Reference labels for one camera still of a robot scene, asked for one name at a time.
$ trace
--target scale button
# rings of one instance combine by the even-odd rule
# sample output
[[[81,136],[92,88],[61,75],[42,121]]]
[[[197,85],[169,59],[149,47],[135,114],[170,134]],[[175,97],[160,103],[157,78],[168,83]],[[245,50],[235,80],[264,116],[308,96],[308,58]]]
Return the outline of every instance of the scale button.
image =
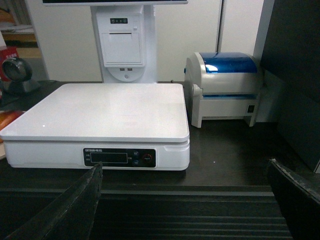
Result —
[[[147,153],[143,155],[142,160],[145,161],[147,164],[150,164],[153,160],[153,157],[151,154]]]
[[[134,167],[138,167],[139,164],[140,164],[139,160],[133,160],[132,161],[132,166],[134,166]]]
[[[138,157],[139,157],[139,154],[140,154],[140,153],[139,153],[138,151],[134,151],[134,152],[133,152],[133,156],[134,156],[135,158],[138,158]]]

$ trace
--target white scale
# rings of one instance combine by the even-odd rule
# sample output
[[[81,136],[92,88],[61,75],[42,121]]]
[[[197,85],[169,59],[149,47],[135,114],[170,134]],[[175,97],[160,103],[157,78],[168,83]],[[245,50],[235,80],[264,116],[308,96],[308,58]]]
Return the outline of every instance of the white scale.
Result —
[[[65,84],[0,131],[15,168],[180,171],[190,161],[183,86]]]

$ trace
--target receipt printer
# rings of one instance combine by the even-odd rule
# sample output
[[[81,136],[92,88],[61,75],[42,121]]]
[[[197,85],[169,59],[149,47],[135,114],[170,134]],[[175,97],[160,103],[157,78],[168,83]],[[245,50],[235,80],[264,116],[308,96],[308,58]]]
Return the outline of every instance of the receipt printer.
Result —
[[[186,60],[185,102],[191,125],[202,120],[244,119],[252,127],[257,118],[262,70],[240,52],[195,52]]]

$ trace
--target red object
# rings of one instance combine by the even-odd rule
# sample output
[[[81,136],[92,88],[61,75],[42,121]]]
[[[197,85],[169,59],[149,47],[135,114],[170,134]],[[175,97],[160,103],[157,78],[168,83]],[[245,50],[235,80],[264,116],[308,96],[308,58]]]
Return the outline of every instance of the red object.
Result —
[[[0,47],[0,78],[4,82],[9,82],[10,80],[5,76],[2,70],[2,63],[8,58],[18,58],[17,48],[15,46],[2,46]]]
[[[0,130],[4,129],[24,112],[20,110],[8,110],[0,113]]]

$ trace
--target dark countertop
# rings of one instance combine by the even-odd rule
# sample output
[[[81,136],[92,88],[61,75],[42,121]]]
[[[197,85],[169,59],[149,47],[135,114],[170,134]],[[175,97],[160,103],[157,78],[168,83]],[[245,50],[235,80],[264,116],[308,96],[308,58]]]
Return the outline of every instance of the dark countertop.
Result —
[[[43,82],[38,91],[11,101],[0,110],[26,111],[65,82]],[[277,132],[275,123],[207,120],[189,126],[190,164],[183,171],[103,170],[102,193],[272,195],[266,177],[276,158],[320,187],[320,174],[309,170]],[[1,194],[59,194],[86,169],[12,168],[0,160]]]

